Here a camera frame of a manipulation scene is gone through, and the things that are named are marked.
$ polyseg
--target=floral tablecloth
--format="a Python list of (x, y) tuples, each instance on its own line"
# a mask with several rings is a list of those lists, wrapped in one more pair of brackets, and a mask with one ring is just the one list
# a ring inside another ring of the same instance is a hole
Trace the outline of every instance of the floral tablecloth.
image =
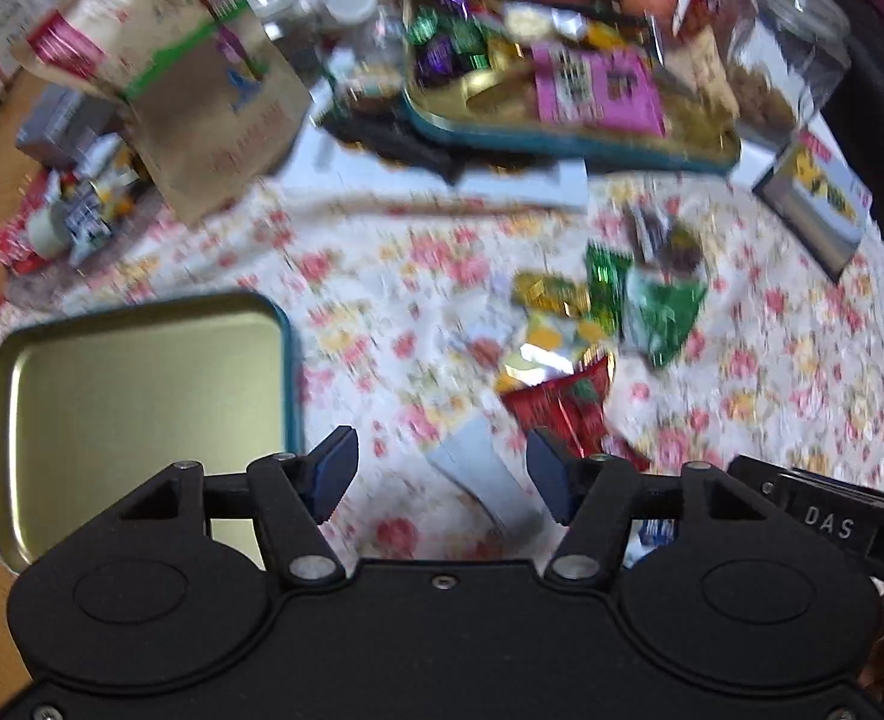
[[(652, 372), (618, 359), (611, 428), (656, 471), (738, 453), (884, 490), (884, 244), (873, 225), (833, 286), (746, 191), (673, 173), (597, 180), (588, 215), (496, 213), (377, 197), (284, 196), (269, 181), (189, 231), (164, 215), (116, 266), (60, 295), (51, 314), (4, 304), (0, 339), (26, 322), (151, 298), (242, 287), (300, 333), (306, 445), (359, 431), (359, 474), (323, 531), (340, 557), (486, 559), (503, 535), (428, 461), (480, 413), (530, 495), (525, 440), (492, 372), (448, 343), (458, 319), (516, 269), (584, 277), (594, 238), (626, 247), (621, 206), (656, 203), (696, 228), (709, 293), (680, 358)], [(561, 528), (542, 512), (522, 547), (544, 559)]]

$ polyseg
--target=brown paper bag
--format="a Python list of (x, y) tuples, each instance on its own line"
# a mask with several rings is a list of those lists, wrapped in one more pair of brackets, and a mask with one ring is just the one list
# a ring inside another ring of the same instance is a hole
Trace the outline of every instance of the brown paper bag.
[(271, 167), (311, 101), (245, 0), (71, 0), (16, 55), (125, 103), (133, 145), (185, 223)]

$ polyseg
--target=green stripe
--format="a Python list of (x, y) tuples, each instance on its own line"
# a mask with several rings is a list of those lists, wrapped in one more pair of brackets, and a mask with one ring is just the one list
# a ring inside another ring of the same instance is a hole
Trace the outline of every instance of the green stripe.
[(205, 22), (201, 23), (201, 25), (196, 28), (196, 31), (190, 32), (186, 35), (181, 43), (176, 43), (173, 46), (165, 47), (165, 49), (153, 53), (152, 60), (149, 62), (146, 71), (144, 71), (141, 76), (132, 79), (132, 81), (129, 82), (129, 85), (122, 91), (122, 98), (131, 103), (132, 100), (135, 100), (135, 98), (141, 95), (149, 85), (158, 80), (159, 76), (165, 74), (172, 65), (175, 65), (183, 55), (186, 55), (187, 52), (194, 49), (202, 41), (212, 37), (220, 25), (231, 22), (231, 20), (239, 17), (242, 12), (250, 9), (248, 1), (235, 0), (232, 3), (232, 8), (228, 10), (225, 15), (221, 16), (217, 22), (215, 20), (205, 20)]

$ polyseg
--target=open tin with snacks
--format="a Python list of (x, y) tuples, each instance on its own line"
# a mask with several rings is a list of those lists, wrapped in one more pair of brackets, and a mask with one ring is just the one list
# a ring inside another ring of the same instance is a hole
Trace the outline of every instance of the open tin with snacks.
[[(256, 293), (200, 295), (15, 331), (0, 346), (0, 555), (31, 562), (175, 461), (243, 471), (299, 452), (288, 320)], [(212, 535), (258, 559), (251, 523)]]
[(724, 173), (731, 115), (672, 81), (648, 20), (524, 0), (406, 0), (410, 122), (447, 145)]

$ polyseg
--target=metal bolt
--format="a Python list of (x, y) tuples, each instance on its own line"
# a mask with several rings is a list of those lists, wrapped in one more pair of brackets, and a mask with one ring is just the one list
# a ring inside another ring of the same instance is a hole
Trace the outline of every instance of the metal bolt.
[(338, 565), (331, 557), (324, 555), (303, 555), (292, 560), (288, 571), (303, 581), (320, 581), (335, 574)]
[(48, 704), (41, 704), (32, 710), (32, 720), (62, 720), (62, 712)]
[(432, 586), (436, 590), (451, 590), (457, 584), (458, 579), (455, 579), (451, 574), (438, 574), (432, 577)]
[(562, 579), (577, 581), (599, 573), (599, 561), (588, 555), (564, 555), (552, 561), (552, 571)]

